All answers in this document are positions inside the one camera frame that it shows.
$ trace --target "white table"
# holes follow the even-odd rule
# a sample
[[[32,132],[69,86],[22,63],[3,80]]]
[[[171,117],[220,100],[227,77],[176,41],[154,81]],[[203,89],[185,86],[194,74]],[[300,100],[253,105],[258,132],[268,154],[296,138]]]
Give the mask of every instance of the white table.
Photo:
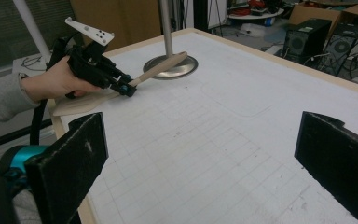
[[[294,157],[303,111],[358,133],[358,85],[214,35],[172,34],[199,62],[103,112],[109,159],[83,223],[358,223]],[[162,36],[106,53],[137,77]],[[56,131],[85,114],[53,118]]]

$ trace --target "floor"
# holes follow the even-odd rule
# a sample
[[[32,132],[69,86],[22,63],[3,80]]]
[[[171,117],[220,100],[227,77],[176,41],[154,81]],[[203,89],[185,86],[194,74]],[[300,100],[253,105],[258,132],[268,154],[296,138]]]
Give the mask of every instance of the floor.
[[[240,21],[229,21],[230,25],[216,28],[214,33],[225,39],[249,46],[254,49],[267,50],[272,46],[281,46],[284,44],[286,29],[288,27],[287,19],[278,18],[270,27],[265,27],[261,23],[244,24]],[[358,53],[358,44],[352,49],[351,54]],[[344,67],[349,68],[351,61],[346,61]],[[352,70],[341,69],[339,77],[350,80],[358,76],[358,67]]]

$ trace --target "gray sleeve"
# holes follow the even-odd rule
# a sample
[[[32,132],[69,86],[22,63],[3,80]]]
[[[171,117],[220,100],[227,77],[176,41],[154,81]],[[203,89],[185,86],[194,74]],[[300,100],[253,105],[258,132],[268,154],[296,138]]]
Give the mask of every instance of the gray sleeve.
[[[0,122],[13,118],[16,114],[37,107],[24,90],[18,74],[0,77]]]

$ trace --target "cardboard box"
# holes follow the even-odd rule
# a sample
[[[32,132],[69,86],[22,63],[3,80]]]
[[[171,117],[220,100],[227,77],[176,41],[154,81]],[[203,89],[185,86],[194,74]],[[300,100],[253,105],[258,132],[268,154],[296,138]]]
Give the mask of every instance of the cardboard box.
[[[345,6],[347,8],[342,11],[328,9],[332,6]],[[338,3],[334,0],[312,1],[295,5],[289,18],[289,24],[298,25],[310,18],[330,20],[332,22],[328,35],[330,36],[339,22],[352,23],[353,19],[357,16],[358,4]]]

